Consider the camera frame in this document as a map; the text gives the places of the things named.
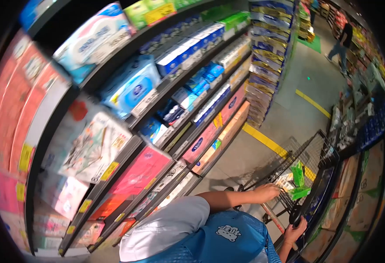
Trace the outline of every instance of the green item in cart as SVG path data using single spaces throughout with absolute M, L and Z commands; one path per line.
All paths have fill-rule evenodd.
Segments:
M 294 182 L 297 187 L 301 187 L 305 184 L 304 172 L 302 171 L 302 163 L 298 161 L 296 166 L 291 166 L 290 169 L 294 174 Z
M 305 197 L 311 193 L 311 188 L 307 186 L 296 187 L 289 191 L 292 196 L 292 201 Z

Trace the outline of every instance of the floor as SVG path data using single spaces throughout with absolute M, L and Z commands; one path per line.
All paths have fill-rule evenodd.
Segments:
M 337 57 L 333 57 L 335 63 L 330 63 L 324 57 L 324 53 L 331 50 L 336 40 L 327 21 L 320 16 L 315 19 L 315 34 L 321 39 L 321 54 L 296 43 L 288 76 L 274 97 L 274 103 L 259 129 L 259 132 L 285 149 L 299 147 L 319 129 L 325 132 L 328 122 L 326 115 L 295 94 L 296 89 L 330 112 L 345 84 L 345 79 L 339 72 Z M 227 187 L 234 187 L 236 190 L 240 183 L 251 184 L 258 179 L 254 171 L 263 167 L 259 174 L 264 174 L 266 165 L 277 158 L 279 157 L 275 152 L 242 130 L 191 195 L 221 191 Z M 269 205 L 275 213 L 283 210 L 283 206 L 276 200 Z M 259 204 L 244 205 L 241 211 L 258 219 L 265 214 Z M 288 213 L 279 217 L 284 225 L 288 225 L 288 218 Z M 268 223 L 267 228 L 274 242 L 281 233 L 273 222 Z M 118 249 L 117 246 L 95 252 L 87 262 L 117 262 Z

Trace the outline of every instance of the blue wet wipes package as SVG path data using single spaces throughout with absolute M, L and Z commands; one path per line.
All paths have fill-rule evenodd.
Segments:
M 184 87 L 180 87 L 173 95 L 172 99 L 176 101 L 183 109 L 191 111 L 194 106 L 192 103 L 197 96 Z
M 98 95 L 122 119 L 161 82 L 153 55 L 132 57 L 110 79 Z

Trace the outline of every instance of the shopper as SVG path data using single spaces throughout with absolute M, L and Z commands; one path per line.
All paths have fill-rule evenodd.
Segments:
M 344 25 L 342 34 L 338 38 L 336 44 L 333 46 L 333 49 L 330 51 L 330 53 L 327 55 L 325 54 L 325 57 L 328 59 L 328 61 L 332 62 L 332 58 L 334 55 L 339 54 L 342 58 L 342 66 L 340 72 L 343 74 L 343 76 L 346 76 L 346 52 L 347 49 L 350 47 L 350 43 L 352 41 L 353 36 L 353 27 L 351 24 L 346 23 Z
M 319 7 L 320 7 L 320 4 L 318 3 L 318 0 L 312 0 L 311 6 L 310 6 L 311 26 L 312 27 L 314 27 L 316 10 L 318 10 Z
M 278 196 L 265 184 L 253 191 L 205 192 L 181 197 L 152 213 L 122 237 L 121 262 L 285 263 L 292 244 L 304 233 L 286 229 L 279 255 L 265 225 L 253 216 L 226 211 L 240 204 L 262 204 Z

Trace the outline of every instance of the toilet paper pack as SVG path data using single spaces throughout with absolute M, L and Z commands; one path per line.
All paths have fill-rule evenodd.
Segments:
M 119 3 L 111 3 L 79 27 L 55 51 L 53 58 L 80 84 L 134 32 Z

